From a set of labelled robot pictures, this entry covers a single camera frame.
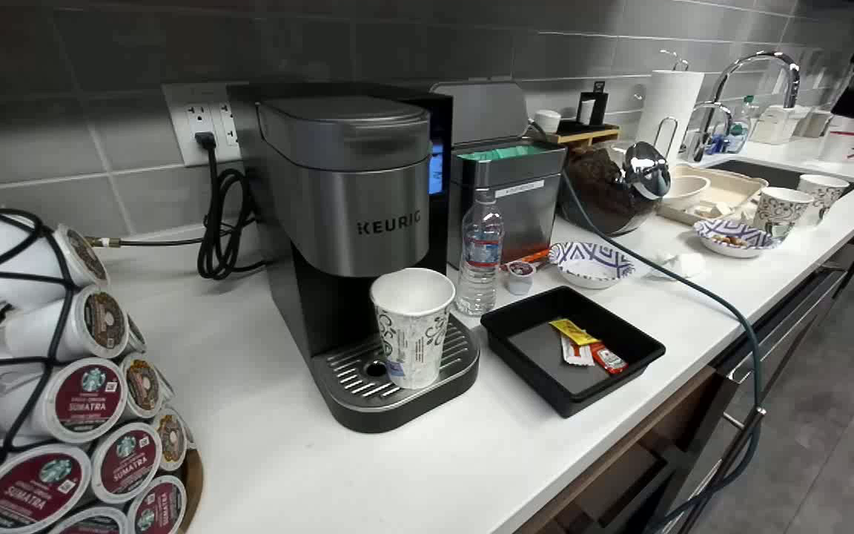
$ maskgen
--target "coffee pod carousel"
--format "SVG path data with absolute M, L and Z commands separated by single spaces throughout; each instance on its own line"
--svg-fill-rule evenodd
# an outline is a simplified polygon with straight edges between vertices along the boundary
M 203 460 L 75 228 L 0 208 L 0 534 L 188 532 Z

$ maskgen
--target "wall outlet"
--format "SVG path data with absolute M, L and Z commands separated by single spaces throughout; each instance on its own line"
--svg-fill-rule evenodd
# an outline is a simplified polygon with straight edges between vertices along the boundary
M 218 160 L 241 160 L 237 125 L 219 84 L 164 87 L 172 132 L 177 136 L 188 166 L 209 163 L 195 135 L 210 132 L 218 139 Z

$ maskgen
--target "kitchen counter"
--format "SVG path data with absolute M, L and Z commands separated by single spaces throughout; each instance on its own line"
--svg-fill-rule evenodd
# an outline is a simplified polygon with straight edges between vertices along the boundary
M 817 142 L 750 145 L 745 160 L 800 166 L 817 151 Z M 854 178 L 854 163 L 828 172 Z M 582 236 L 566 222 L 554 228 L 554 242 Z M 708 255 L 686 227 L 664 219 L 647 219 L 622 243 L 686 252 L 688 276 L 753 320 L 851 239 L 854 193 L 759 262 Z M 561 420 L 484 353 L 464 399 L 364 436 L 329 415 L 268 276 L 204 283 L 192 271 L 195 251 L 112 251 L 105 262 L 203 449 L 209 479 L 195 534 L 514 532 L 742 332 L 716 303 L 639 271 L 607 292 L 585 292 L 667 346 L 636 384 Z M 541 274 L 536 292 L 554 285 L 559 274 Z

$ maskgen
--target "coffee maker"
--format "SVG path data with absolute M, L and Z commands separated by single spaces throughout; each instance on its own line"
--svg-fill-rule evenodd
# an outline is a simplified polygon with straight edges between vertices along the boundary
M 237 120 L 253 197 L 290 243 L 271 268 L 272 301 L 329 412 L 364 433 L 401 429 L 478 378 L 475 343 L 453 319 L 437 387 L 398 389 L 381 363 L 370 283 L 413 264 L 443 271 L 437 228 L 449 216 L 430 197 L 444 172 L 430 132 L 440 107 L 418 107 L 404 89 L 407 104 L 387 96 L 364 87 L 250 89 L 253 116 Z

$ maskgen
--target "keurig logo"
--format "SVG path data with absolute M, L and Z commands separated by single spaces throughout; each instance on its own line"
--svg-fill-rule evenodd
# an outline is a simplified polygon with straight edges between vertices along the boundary
M 360 222 L 360 236 L 390 236 L 390 233 L 410 228 L 410 227 L 418 227 L 418 222 L 422 222 L 422 212 L 413 212 L 413 214 L 404 214 L 404 216 L 394 216 L 394 219 Z

